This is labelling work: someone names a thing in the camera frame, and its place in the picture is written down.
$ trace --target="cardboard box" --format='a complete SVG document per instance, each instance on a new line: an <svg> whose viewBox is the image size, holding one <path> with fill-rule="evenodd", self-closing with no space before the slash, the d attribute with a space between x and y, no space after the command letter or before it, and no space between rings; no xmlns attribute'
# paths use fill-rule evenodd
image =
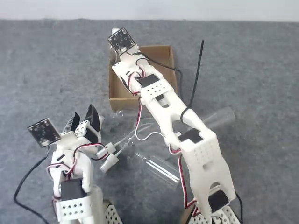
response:
<svg viewBox="0 0 299 224"><path fill-rule="evenodd" d="M174 67L173 52L171 46L142 46L140 51L148 57L162 64ZM113 111L123 109L137 109L138 96L133 97L130 92L123 86L113 69L110 66L109 59L109 101ZM174 70L164 68L153 62L151 64L163 74L164 78L172 85L177 92L178 85Z"/></svg>

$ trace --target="black circuit board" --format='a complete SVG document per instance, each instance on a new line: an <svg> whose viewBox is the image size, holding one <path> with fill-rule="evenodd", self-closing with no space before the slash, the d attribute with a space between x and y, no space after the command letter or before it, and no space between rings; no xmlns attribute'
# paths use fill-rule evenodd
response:
<svg viewBox="0 0 299 224"><path fill-rule="evenodd" d="M49 118L31 125L27 129L41 147L48 146L61 139L60 134Z"/></svg>
<svg viewBox="0 0 299 224"><path fill-rule="evenodd" d="M116 33L108 37L108 41L119 55L136 45L125 28L121 28Z"/></svg>

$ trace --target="white wall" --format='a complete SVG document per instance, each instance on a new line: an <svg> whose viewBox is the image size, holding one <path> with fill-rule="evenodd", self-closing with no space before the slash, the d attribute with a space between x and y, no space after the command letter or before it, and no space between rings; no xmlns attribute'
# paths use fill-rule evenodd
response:
<svg viewBox="0 0 299 224"><path fill-rule="evenodd" d="M0 18L299 21L299 0L0 0Z"/></svg>

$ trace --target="black cable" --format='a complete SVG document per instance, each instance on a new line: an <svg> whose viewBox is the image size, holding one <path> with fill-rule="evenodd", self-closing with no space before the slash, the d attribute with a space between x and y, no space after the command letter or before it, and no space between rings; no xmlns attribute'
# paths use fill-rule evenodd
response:
<svg viewBox="0 0 299 224"><path fill-rule="evenodd" d="M138 58L138 59L135 61L135 64L138 65L137 62L138 62L139 60L142 60L142 59L143 59L143 60L147 60L147 62L150 64L150 60L149 60L148 58L146 58L146 57Z"/></svg>
<svg viewBox="0 0 299 224"><path fill-rule="evenodd" d="M239 202L240 202L240 223L243 224L243 203L241 200L241 197L238 195L238 193L236 192L235 195L237 196Z"/></svg>
<svg viewBox="0 0 299 224"><path fill-rule="evenodd" d="M32 212L33 214L35 214L36 216L38 216L41 220L43 220L44 223L46 224L49 224L49 222L40 214L38 213L37 211L34 211L32 208L20 203L18 200L17 200L17 196L21 190L21 187L23 185L23 183L25 182L25 180L27 179L27 177L32 173L32 171L37 168L49 155L49 151L50 151L50 147L48 146L48 151L47 151L47 154L39 161L37 162L26 174L25 176L21 179L18 187L17 187L17 190L15 191L14 193L14 202L19 205L20 207L22 207L23 209L26 209L30 212Z"/></svg>
<svg viewBox="0 0 299 224"><path fill-rule="evenodd" d="M192 95L191 95L191 98L190 98L188 108L192 108L192 102L193 102L193 99L194 99L196 86L197 86L197 81L198 81L198 78L199 78L200 62L201 62L203 48L204 48L204 40L201 41L201 45L200 45L199 57L198 57L198 62L197 62L197 70L196 70L196 75L195 75L195 81L194 81Z"/></svg>
<svg viewBox="0 0 299 224"><path fill-rule="evenodd" d="M177 68L174 68L174 67L170 67L168 65L165 65L165 64L162 64L160 62L157 62L156 60L148 57L146 54L142 53L142 52L137 52L137 53L134 53L134 54L130 54L128 53L129 55L143 55L144 57L146 57L147 59L149 59L150 61L152 61L153 63L155 64L158 64L164 68L167 68L167 69L171 69L171 70L174 70L174 71L177 71L179 74L180 74L180 82L178 84L178 88L179 88L179 95L182 99L182 101L184 102L184 97L183 97L183 93L182 93L182 83L183 83L183 73L180 69L177 69Z"/></svg>

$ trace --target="robotic arm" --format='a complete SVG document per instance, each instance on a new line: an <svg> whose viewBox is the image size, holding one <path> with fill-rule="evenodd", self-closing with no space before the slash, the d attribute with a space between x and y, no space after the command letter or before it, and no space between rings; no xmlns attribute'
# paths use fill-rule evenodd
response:
<svg viewBox="0 0 299 224"><path fill-rule="evenodd" d="M196 206L203 216L211 217L235 199L229 167L221 155L216 134L187 108L124 28L112 34L108 41L120 59L112 69L129 92L140 96L141 104L159 124L166 144L182 153ZM172 123L175 120L192 129L183 134L174 133Z"/></svg>
<svg viewBox="0 0 299 224"><path fill-rule="evenodd" d="M49 119L28 127L40 146L57 145L47 171L54 182L53 202L60 224L105 223L103 194L93 184L91 163L91 159L105 159L115 150L110 143L106 146L100 143L103 120L90 105L84 121L80 123L80 117L75 114L61 134Z"/></svg>

